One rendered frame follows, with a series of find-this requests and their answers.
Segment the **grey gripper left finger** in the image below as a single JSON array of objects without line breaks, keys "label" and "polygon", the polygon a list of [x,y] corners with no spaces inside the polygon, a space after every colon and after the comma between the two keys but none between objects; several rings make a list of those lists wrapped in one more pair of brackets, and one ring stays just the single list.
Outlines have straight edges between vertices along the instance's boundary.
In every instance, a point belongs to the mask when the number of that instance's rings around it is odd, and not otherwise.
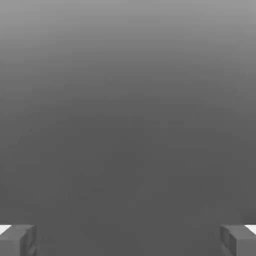
[{"label": "grey gripper left finger", "polygon": [[0,224],[0,256],[38,256],[37,227]]}]

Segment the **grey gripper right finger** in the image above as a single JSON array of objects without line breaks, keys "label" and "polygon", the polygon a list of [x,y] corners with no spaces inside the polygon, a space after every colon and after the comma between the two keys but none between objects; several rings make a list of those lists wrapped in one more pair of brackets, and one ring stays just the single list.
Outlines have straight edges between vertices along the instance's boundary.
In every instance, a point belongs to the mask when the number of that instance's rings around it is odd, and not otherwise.
[{"label": "grey gripper right finger", "polygon": [[256,256],[256,224],[221,225],[222,256]]}]

